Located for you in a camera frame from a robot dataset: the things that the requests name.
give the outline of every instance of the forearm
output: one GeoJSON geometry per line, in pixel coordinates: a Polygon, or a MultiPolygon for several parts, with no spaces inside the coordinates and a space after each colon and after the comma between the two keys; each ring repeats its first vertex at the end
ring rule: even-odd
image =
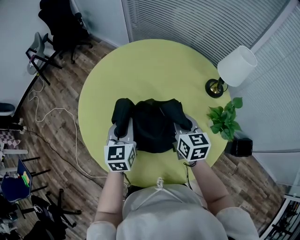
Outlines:
{"type": "Polygon", "coordinates": [[[122,221],[124,176],[109,172],[99,198],[95,221],[108,221],[118,225],[122,221]]]}
{"type": "Polygon", "coordinates": [[[198,161],[192,167],[192,171],[207,202],[208,209],[213,214],[234,206],[225,185],[205,161],[198,161]]]}

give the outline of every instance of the shirt sleeve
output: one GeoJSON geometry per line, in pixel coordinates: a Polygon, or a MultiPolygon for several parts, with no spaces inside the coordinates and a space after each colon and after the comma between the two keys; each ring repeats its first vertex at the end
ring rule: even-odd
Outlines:
{"type": "Polygon", "coordinates": [[[106,221],[98,221],[90,225],[87,240],[116,240],[116,227],[106,221]]]}
{"type": "Polygon", "coordinates": [[[241,208],[221,210],[216,218],[223,225],[228,237],[235,240],[258,240],[259,236],[250,215],[241,208]]]}

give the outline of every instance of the yellow tabletop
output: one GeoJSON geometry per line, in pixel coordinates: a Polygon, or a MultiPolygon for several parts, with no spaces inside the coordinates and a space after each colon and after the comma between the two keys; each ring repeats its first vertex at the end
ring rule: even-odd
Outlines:
{"type": "MultiPolygon", "coordinates": [[[[139,101],[153,98],[180,101],[183,111],[193,117],[210,138],[206,158],[212,166],[223,152],[227,141],[213,134],[208,126],[209,106],[225,106],[228,91],[211,98],[205,83],[218,79],[216,68],[200,53],[183,44],[149,39],[129,43],[102,59],[89,74],[79,99],[78,117],[82,138],[91,156],[108,171],[104,160],[108,129],[119,98],[139,101]]],[[[131,184],[139,187],[156,185],[158,177],[165,183],[187,182],[186,167],[172,150],[165,153],[137,151],[131,171],[126,172],[131,184]]],[[[190,180],[194,179],[189,170],[190,180]]]]}

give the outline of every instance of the power cord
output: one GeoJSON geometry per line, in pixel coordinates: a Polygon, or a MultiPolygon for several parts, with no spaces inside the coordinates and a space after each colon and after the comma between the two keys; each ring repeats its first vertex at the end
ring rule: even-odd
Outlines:
{"type": "Polygon", "coordinates": [[[35,114],[35,120],[36,120],[36,122],[42,122],[42,121],[44,121],[45,118],[46,118],[46,116],[47,116],[48,114],[50,114],[52,111],[54,111],[54,110],[65,110],[67,113],[69,113],[69,114],[72,116],[72,118],[73,118],[74,125],[75,125],[75,129],[76,129],[76,136],[75,136],[75,142],[76,142],[75,158],[76,158],[76,163],[77,163],[78,167],[81,169],[81,171],[83,171],[86,175],[88,175],[88,176],[91,177],[91,178],[106,178],[106,176],[92,176],[92,175],[88,174],[86,171],[84,171],[84,170],[80,167],[80,165],[79,165],[79,163],[78,163],[78,158],[77,158],[77,150],[78,150],[78,146],[77,146],[77,125],[76,125],[76,122],[75,122],[75,117],[74,117],[74,115],[73,115],[72,113],[70,113],[70,112],[69,112],[67,109],[65,109],[65,108],[57,108],[57,107],[56,107],[56,108],[53,108],[50,112],[48,112],[48,113],[43,117],[42,120],[37,120],[39,98],[38,98],[37,95],[33,96],[32,98],[29,98],[29,96],[30,96],[30,94],[31,94],[32,92],[38,93],[38,92],[41,92],[41,91],[44,89],[45,82],[44,82],[43,79],[41,79],[41,80],[43,81],[43,87],[42,87],[42,89],[41,89],[40,91],[36,91],[35,89],[33,89],[33,90],[31,90],[30,93],[28,94],[28,101],[29,101],[29,102],[32,101],[34,98],[37,98],[37,108],[36,108],[36,114],[35,114]]]}
{"type": "Polygon", "coordinates": [[[187,169],[187,184],[188,184],[188,187],[189,187],[191,190],[193,190],[192,187],[191,187],[191,184],[190,184],[190,182],[189,182],[189,177],[188,177],[188,167],[193,167],[193,166],[195,166],[195,165],[196,165],[196,162],[193,162],[191,165],[189,165],[189,164],[187,164],[187,163],[183,163],[183,164],[186,166],[186,169],[187,169]]]}
{"type": "Polygon", "coordinates": [[[122,174],[122,175],[125,177],[125,179],[127,180],[127,182],[128,182],[127,187],[129,187],[129,186],[131,185],[131,183],[130,183],[130,181],[129,181],[127,175],[126,175],[124,172],[121,172],[121,174],[122,174]]]}
{"type": "Polygon", "coordinates": [[[64,158],[61,156],[61,154],[60,154],[57,150],[55,150],[55,149],[51,146],[51,144],[50,144],[49,142],[47,142],[42,136],[40,136],[39,134],[37,134],[37,133],[35,133],[35,132],[31,131],[31,130],[27,130],[26,132],[29,132],[29,133],[31,133],[31,134],[33,134],[33,135],[39,137],[40,139],[42,139],[43,142],[45,142],[45,143],[48,144],[48,146],[51,148],[52,151],[54,151],[54,152],[55,152],[62,160],[64,160],[64,161],[67,162],[68,164],[70,164],[70,165],[71,165],[71,166],[72,166],[79,174],[81,174],[83,177],[85,177],[85,178],[91,180],[92,182],[96,183],[99,187],[103,188],[103,186],[101,186],[101,185],[98,184],[97,182],[93,181],[93,180],[90,179],[88,176],[84,175],[84,174],[83,174],[81,171],[79,171],[72,163],[70,163],[68,160],[64,159],[64,158]]]}

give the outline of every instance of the green leaves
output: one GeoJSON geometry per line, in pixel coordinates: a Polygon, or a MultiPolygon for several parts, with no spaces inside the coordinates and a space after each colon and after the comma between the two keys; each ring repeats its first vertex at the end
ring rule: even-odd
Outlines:
{"type": "Polygon", "coordinates": [[[213,126],[211,126],[211,131],[214,133],[214,134],[217,134],[219,131],[220,131],[220,128],[222,127],[222,123],[216,123],[214,124],[213,126]]]}
{"type": "Polygon", "coordinates": [[[241,131],[242,129],[240,128],[240,125],[236,122],[236,121],[233,121],[232,122],[232,127],[234,130],[239,130],[241,131]]]}
{"type": "Polygon", "coordinates": [[[234,121],[236,118],[236,108],[241,108],[243,101],[241,97],[235,97],[232,101],[226,104],[225,108],[210,107],[210,113],[207,116],[213,121],[211,131],[215,134],[221,133],[225,140],[232,140],[235,130],[241,131],[239,124],[234,121]]]}
{"type": "Polygon", "coordinates": [[[224,110],[231,112],[232,109],[233,109],[233,104],[230,101],[229,103],[226,104],[224,110]]]}
{"type": "Polygon", "coordinates": [[[242,97],[235,97],[232,100],[232,104],[235,108],[241,108],[243,106],[243,98],[242,97]]]}
{"type": "Polygon", "coordinates": [[[218,116],[220,116],[223,112],[222,107],[210,107],[212,113],[216,113],[218,116]]]}
{"type": "Polygon", "coordinates": [[[221,137],[225,140],[232,140],[229,129],[225,128],[224,131],[221,132],[221,137]]]}

